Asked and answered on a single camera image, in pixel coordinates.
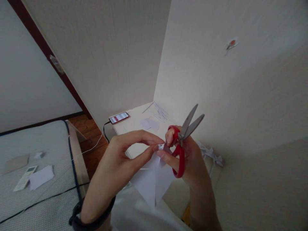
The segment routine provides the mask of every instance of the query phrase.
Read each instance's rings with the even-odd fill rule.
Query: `white shirt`
[[[111,212],[113,231],[124,230],[190,230],[161,200],[151,211],[149,205],[130,186],[120,191]]]

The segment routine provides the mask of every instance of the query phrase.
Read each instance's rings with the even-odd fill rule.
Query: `wooden floor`
[[[86,141],[80,143],[81,151],[84,152],[93,148],[102,134],[94,120],[89,120],[86,115],[80,115],[69,119],[69,121],[87,138]],[[93,177],[107,146],[108,142],[103,135],[95,148],[83,154],[90,179]]]

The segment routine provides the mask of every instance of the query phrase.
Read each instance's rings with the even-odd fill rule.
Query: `white remote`
[[[23,190],[27,186],[27,184],[29,182],[30,175],[35,172],[37,167],[38,166],[36,165],[36,166],[29,167],[27,169],[27,171],[23,174],[21,179],[18,181],[18,183],[17,183],[16,187],[14,188],[13,192]]]

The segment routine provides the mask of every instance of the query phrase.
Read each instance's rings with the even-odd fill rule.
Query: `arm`
[[[134,143],[144,143],[149,147],[134,159],[129,159],[125,151]],[[144,130],[133,131],[111,139],[96,171],[91,179],[81,209],[81,221],[90,224],[97,220],[108,208],[112,198],[131,180],[158,150],[157,144],[164,141]],[[99,230],[110,230],[110,219]]]
[[[173,145],[174,129],[166,133],[166,143]],[[222,230],[216,213],[216,203],[212,183],[198,144],[187,137],[183,142],[185,149],[185,172],[183,180],[190,187],[190,215],[193,230]],[[168,165],[179,169],[179,159],[164,150],[156,152]]]

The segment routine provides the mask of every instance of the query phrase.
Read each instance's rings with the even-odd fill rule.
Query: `scissors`
[[[180,166],[179,166],[179,171],[176,172],[174,169],[173,170],[173,174],[176,178],[181,178],[184,174],[184,170],[185,170],[185,152],[184,152],[184,148],[183,148],[183,141],[190,136],[190,134],[198,127],[198,125],[201,123],[201,121],[204,118],[204,114],[202,114],[201,116],[199,116],[198,119],[196,119],[191,125],[190,122],[193,118],[193,115],[195,114],[195,111],[198,107],[198,104],[196,104],[196,106],[194,106],[194,108],[190,111],[189,115],[187,116],[185,122],[183,123],[182,129],[181,131],[174,125],[171,125],[168,127],[168,130],[170,128],[174,129],[174,134],[173,134],[173,142],[175,141],[179,141],[179,144],[177,145],[177,147],[175,148],[174,152],[173,152],[173,156],[180,156]]]

